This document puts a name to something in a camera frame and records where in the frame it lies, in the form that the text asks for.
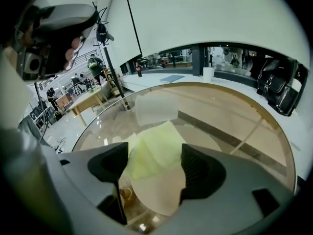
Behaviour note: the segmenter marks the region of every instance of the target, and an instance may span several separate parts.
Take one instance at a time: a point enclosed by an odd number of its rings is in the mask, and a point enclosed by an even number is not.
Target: green shirt
[[[95,61],[98,63],[98,65],[94,66],[92,68],[89,68],[89,64],[94,63]],[[103,63],[103,61],[98,57],[93,57],[93,58],[89,59],[88,68],[91,70],[91,73],[93,76],[96,76],[102,72],[102,70],[103,70],[103,68],[101,66],[102,63]]]

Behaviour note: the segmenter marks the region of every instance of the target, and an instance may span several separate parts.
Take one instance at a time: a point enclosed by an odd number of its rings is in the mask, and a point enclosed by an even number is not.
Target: window
[[[165,68],[192,68],[191,49],[182,49],[171,52],[157,52],[152,55],[137,58],[135,61],[141,70]]]
[[[228,46],[208,47],[208,52],[215,70],[246,76],[251,75],[252,59],[258,56],[256,51]]]

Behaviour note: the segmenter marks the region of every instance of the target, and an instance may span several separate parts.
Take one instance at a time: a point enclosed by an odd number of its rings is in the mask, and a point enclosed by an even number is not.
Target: yellow cloth
[[[148,178],[181,162],[181,145],[185,140],[172,122],[132,134],[129,142],[129,158],[125,172],[132,179]]]

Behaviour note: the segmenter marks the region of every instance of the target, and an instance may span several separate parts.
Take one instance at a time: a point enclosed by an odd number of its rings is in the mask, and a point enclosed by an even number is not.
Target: person
[[[240,63],[239,63],[238,58],[234,56],[234,57],[232,58],[230,64],[233,65],[233,67],[237,68]]]
[[[81,79],[83,80],[84,85],[86,85],[87,91],[89,91],[89,88],[92,89],[92,86],[90,84],[90,81],[87,79],[86,75],[81,73],[80,74]]]
[[[168,54],[168,61],[169,61],[169,62],[171,62],[171,63],[173,63],[173,62],[174,62],[174,60],[175,60],[174,55],[173,55],[173,54],[171,54],[171,53],[169,53],[169,54]]]
[[[75,73],[75,76],[71,77],[71,84],[73,86],[76,86],[76,88],[78,88],[78,90],[80,91],[80,93],[83,93],[83,90],[79,87],[79,84],[82,85],[82,82],[80,81],[80,79],[78,78],[77,73]]]
[[[91,73],[93,77],[98,81],[99,85],[100,83],[100,76],[103,77],[103,79],[106,79],[105,75],[102,73],[103,68],[106,66],[103,64],[103,61],[95,57],[94,54],[90,55],[90,59],[88,60],[88,68],[91,70]]]
[[[70,95],[70,97],[72,98],[72,100],[75,98],[76,94],[73,90],[72,87],[70,87],[68,90],[67,90],[68,94]]]
[[[53,108],[58,111],[58,105],[56,103],[56,98],[54,97],[54,93],[51,91],[54,91],[53,88],[50,88],[49,90],[47,90],[47,99],[48,99],[48,102],[50,102],[53,106]]]

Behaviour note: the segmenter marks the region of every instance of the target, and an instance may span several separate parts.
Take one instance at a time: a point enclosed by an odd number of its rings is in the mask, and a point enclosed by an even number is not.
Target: glass table
[[[251,98],[218,85],[175,83],[133,93],[104,110],[82,133],[73,152],[88,152],[91,148],[128,141],[130,153],[137,138],[150,130],[150,142],[157,143],[168,130],[162,129],[165,125],[174,128],[171,130],[182,143],[210,148],[260,165],[294,192],[296,175],[292,151],[277,121]],[[161,195],[173,185],[178,193],[184,188],[182,170],[170,174],[175,176],[164,175],[166,183],[160,187],[162,190],[157,190]],[[156,189],[148,182],[144,183],[144,188],[140,184],[129,174],[123,174],[119,181],[120,194],[127,226],[135,231],[149,231],[163,224],[179,203],[173,208],[158,209],[155,200],[151,203],[151,199],[147,199],[156,194]],[[175,202],[179,196],[174,194],[172,198]]]

